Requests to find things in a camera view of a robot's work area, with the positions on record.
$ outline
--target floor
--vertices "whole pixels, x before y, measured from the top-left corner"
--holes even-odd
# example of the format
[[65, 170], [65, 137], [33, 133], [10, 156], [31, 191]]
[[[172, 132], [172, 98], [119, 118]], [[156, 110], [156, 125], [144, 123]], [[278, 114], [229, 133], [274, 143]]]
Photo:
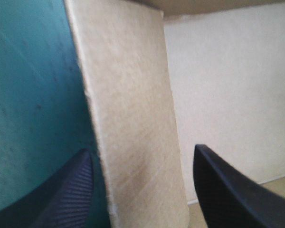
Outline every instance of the floor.
[[[285, 177], [265, 183], [263, 186], [279, 194], [280, 196], [285, 197]], [[200, 209], [200, 205], [198, 203], [189, 205], [189, 213], [189, 228], [207, 228], [205, 219]]]

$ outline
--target beige board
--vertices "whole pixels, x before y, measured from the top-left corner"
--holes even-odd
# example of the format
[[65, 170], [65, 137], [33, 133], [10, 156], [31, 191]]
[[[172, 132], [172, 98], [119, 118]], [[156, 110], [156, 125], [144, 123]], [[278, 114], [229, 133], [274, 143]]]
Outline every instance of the beige board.
[[257, 6], [285, 0], [135, 0], [163, 10], [166, 16], [201, 14], [241, 7]]
[[162, 13], [66, 0], [114, 228], [187, 228]]

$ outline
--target teal surface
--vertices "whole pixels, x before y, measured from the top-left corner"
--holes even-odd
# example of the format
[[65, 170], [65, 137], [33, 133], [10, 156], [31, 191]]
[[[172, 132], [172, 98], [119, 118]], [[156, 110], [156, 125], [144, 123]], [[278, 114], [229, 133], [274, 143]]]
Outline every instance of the teal surface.
[[93, 154], [86, 227], [110, 227], [105, 185], [62, 0], [0, 0], [0, 209], [81, 148]]

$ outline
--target black curved plastic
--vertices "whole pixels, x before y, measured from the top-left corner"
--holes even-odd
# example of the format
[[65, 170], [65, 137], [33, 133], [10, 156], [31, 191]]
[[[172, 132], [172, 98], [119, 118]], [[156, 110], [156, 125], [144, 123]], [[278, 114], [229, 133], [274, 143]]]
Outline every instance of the black curved plastic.
[[0, 211], [0, 228], [82, 228], [92, 194], [91, 156], [80, 150], [46, 182]]
[[285, 199], [256, 184], [205, 145], [196, 145], [193, 179], [209, 228], [285, 228]]

